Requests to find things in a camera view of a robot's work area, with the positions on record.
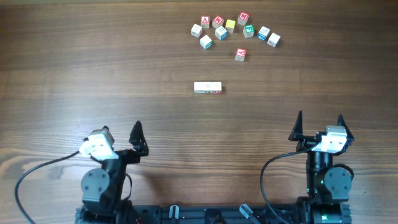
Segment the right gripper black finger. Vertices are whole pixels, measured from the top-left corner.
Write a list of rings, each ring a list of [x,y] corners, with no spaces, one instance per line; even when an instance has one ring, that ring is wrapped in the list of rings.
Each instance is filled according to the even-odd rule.
[[[347,137],[346,137],[346,144],[345,144],[345,146],[350,146],[350,145],[352,145],[352,142],[354,141],[354,136],[352,135],[351,131],[350,131],[349,128],[347,127],[347,125],[346,125],[346,123],[345,123],[345,121],[344,121],[344,118],[343,118],[343,115],[342,115],[342,114],[340,114],[340,115],[338,116],[337,125],[338,125],[338,126],[344,127],[344,129],[346,130]]]
[[[303,114],[302,111],[298,112],[295,125],[288,137],[289,141],[302,141],[303,140]]]

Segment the plain engraved wooden block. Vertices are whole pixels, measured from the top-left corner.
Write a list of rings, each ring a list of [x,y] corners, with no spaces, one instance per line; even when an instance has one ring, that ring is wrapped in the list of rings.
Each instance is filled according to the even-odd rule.
[[[202,94],[203,93],[203,87],[204,87],[204,83],[203,82],[195,82],[194,83],[194,93],[195,94]]]

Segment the green J wooden block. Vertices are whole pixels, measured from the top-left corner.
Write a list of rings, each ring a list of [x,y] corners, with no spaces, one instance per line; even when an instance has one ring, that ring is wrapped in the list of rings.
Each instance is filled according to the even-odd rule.
[[[213,83],[212,82],[203,82],[203,92],[204,92],[204,94],[212,94],[213,93]]]

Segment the red A wooden block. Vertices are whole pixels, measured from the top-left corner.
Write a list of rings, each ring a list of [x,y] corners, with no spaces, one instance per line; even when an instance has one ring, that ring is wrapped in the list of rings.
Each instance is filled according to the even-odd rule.
[[[243,62],[246,57],[246,49],[237,48],[235,60]]]

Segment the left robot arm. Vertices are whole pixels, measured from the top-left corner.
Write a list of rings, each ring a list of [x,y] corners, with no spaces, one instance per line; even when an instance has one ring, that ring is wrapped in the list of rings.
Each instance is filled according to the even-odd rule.
[[[142,123],[137,121],[129,136],[132,149],[115,151],[108,127],[96,129],[84,140],[79,152],[101,164],[81,180],[83,206],[76,210],[75,223],[141,223],[129,197],[122,198],[127,165],[149,155]]]

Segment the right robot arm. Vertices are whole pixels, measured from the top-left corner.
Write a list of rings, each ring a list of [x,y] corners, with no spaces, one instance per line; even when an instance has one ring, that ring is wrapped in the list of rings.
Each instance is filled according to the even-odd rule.
[[[347,201],[352,187],[354,172],[345,164],[335,164],[333,158],[346,152],[354,141],[343,116],[336,125],[328,125],[315,136],[303,133],[303,115],[298,116],[290,141],[296,141],[297,152],[307,153],[307,196],[297,199],[298,223],[350,224],[351,210]]]

